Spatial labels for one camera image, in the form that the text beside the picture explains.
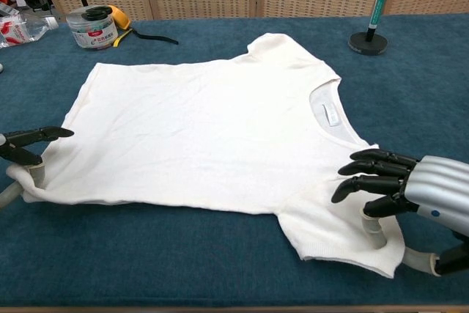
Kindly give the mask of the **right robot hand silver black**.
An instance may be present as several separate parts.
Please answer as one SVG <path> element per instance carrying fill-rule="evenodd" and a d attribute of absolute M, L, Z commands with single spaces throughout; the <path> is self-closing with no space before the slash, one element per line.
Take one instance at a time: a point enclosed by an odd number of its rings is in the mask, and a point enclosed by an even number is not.
<path fill-rule="evenodd" d="M 346 179 L 332 195 L 339 203 L 349 194 L 366 191 L 378 199 L 361 209 L 362 227 L 375 249 L 388 240 L 380 219 L 412 212 L 448 229 L 460 245 L 441 254 L 406 248 L 403 263 L 433 276 L 468 269 L 468 165 L 433 155 L 421 159 L 371 148 L 350 155 L 351 163 L 338 173 Z"/>

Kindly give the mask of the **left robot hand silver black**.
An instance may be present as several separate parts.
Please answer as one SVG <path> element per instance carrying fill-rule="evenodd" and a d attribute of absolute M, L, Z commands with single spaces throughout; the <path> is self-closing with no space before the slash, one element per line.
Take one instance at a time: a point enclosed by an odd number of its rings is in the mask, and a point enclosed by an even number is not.
<path fill-rule="evenodd" d="M 74 132 L 57 126 L 47 126 L 33 130 L 19 130 L 1 134 L 1 158 L 25 166 L 34 184 L 41 183 L 45 177 L 45 167 L 41 156 L 26 149 L 25 146 L 41 141 L 56 141 L 68 138 Z"/>

